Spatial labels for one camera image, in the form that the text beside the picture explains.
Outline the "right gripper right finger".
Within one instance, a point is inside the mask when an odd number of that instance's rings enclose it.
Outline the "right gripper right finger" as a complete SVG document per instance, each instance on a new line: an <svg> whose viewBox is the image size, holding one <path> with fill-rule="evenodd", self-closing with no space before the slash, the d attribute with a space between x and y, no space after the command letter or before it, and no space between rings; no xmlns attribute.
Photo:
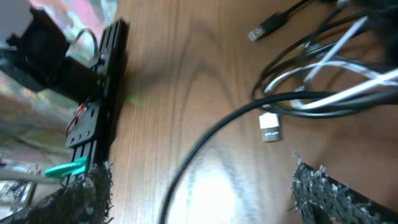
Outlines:
<svg viewBox="0 0 398 224"><path fill-rule="evenodd" d="M303 223L397 223L397 212L331 178L325 166L316 169L297 152L293 157L298 167L292 177L294 205L290 209L301 216Z"/></svg>

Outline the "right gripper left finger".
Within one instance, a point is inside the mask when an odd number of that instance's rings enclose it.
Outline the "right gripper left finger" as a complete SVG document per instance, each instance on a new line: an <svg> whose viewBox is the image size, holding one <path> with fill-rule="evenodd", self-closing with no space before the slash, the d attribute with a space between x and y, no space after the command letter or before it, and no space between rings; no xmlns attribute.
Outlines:
<svg viewBox="0 0 398 224"><path fill-rule="evenodd" d="M95 164L82 177L3 218L1 223L109 223L112 186L111 164Z"/></svg>

